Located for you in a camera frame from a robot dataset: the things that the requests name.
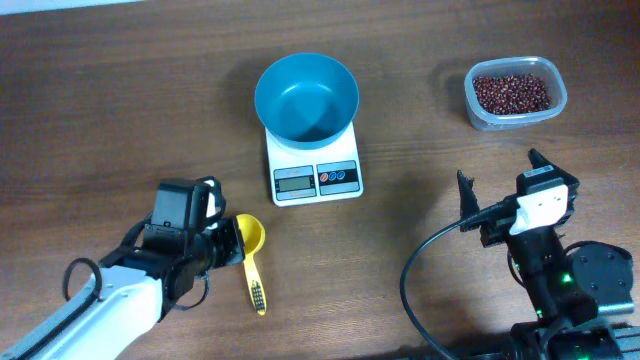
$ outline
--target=clear plastic container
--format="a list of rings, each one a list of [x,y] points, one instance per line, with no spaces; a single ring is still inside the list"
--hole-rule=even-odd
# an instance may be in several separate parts
[[[473,79],[478,76],[502,77],[508,75],[533,74],[544,81],[551,99],[549,110],[527,114],[494,115],[482,108],[473,89]],[[476,64],[464,79],[467,94],[467,113],[471,125],[478,130],[510,130],[539,123],[560,114],[567,104],[567,89],[558,69],[551,61],[537,57],[513,57],[496,59]]]

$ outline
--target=wooden table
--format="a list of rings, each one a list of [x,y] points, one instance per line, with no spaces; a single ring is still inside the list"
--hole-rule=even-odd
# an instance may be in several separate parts
[[[565,245],[602,240],[638,254],[631,3],[193,0],[1,17],[0,348],[64,304],[66,265],[113,249],[167,177],[215,175],[228,214],[264,223],[256,261],[269,310],[252,311],[242,267],[216,270],[203,305],[172,311],[122,359],[349,358],[423,346],[398,293],[405,261],[458,217],[457,169],[477,179],[486,206],[515,192],[531,147],[582,181]],[[271,202],[253,91],[269,64],[299,51],[333,56],[358,80],[359,199]],[[466,72],[519,55],[556,64],[567,107],[534,127],[476,131]],[[456,232],[420,258],[409,300],[444,343],[535,318],[505,254]]]

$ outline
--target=yellow spoon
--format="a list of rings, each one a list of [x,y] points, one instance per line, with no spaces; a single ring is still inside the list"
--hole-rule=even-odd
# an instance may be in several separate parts
[[[264,244],[264,227],[258,219],[248,214],[238,215],[236,218],[240,231],[242,232],[242,238],[244,239],[244,273],[247,276],[251,302],[256,312],[264,315],[267,312],[267,297],[264,293],[264,287],[262,286],[256,263],[253,261],[253,255],[255,255]]]

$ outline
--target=spoon handle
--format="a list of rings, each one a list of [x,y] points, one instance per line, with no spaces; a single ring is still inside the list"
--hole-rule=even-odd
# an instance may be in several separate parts
[[[267,312],[267,297],[260,280],[260,274],[258,274],[258,268],[256,268],[256,263],[253,261],[253,256],[247,256],[243,264],[253,308],[259,315],[264,315]]]

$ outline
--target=white scale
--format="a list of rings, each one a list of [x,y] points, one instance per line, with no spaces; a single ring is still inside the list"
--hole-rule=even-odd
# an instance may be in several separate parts
[[[362,195],[364,188],[353,123],[337,140],[314,150],[290,148],[269,130],[265,131],[271,194],[276,205],[312,204]]]

